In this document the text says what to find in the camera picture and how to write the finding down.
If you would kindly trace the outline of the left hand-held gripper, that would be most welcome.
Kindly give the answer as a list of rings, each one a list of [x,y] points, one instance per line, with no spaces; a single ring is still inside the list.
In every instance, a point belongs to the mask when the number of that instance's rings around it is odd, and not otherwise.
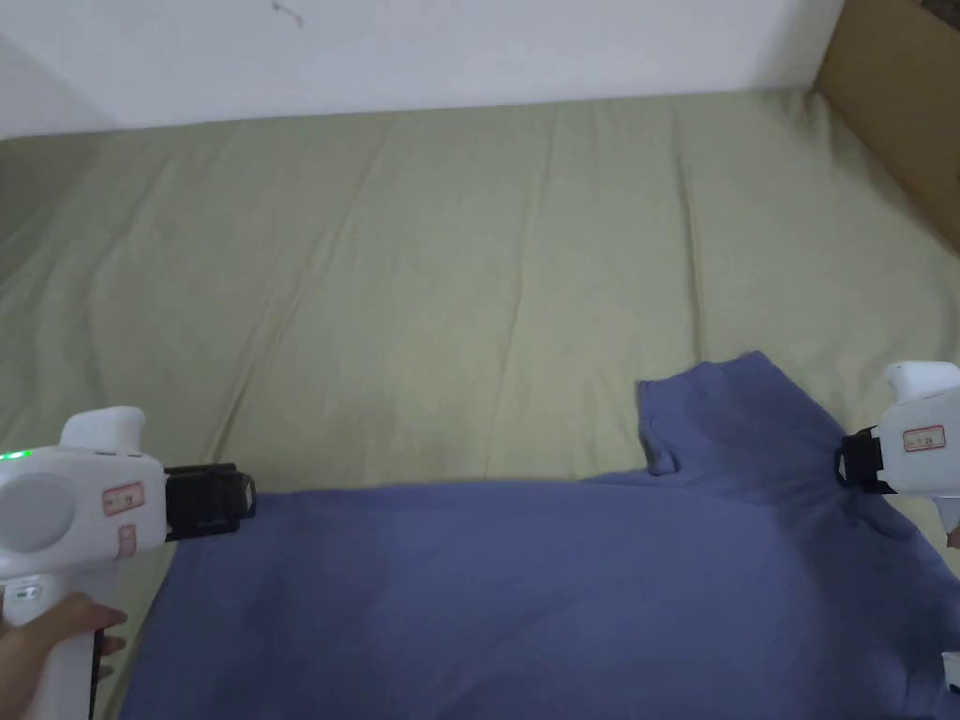
[[[141,409],[81,412],[57,444],[1,456],[2,622],[27,625],[74,593],[109,606],[123,564],[236,532],[257,512],[232,463],[167,466],[141,446]]]

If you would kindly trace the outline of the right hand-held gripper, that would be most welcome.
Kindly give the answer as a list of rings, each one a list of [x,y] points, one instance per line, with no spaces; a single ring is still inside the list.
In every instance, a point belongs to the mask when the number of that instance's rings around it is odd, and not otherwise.
[[[844,437],[835,452],[840,486],[929,499],[944,532],[959,527],[959,368],[949,362],[887,366],[893,404],[874,426]]]

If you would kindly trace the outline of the person's left hand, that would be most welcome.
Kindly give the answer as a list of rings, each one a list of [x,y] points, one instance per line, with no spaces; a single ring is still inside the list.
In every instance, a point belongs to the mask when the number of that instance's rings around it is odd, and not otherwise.
[[[24,625],[1,625],[1,717],[23,719],[51,651],[68,639],[122,625],[128,615],[72,593]]]

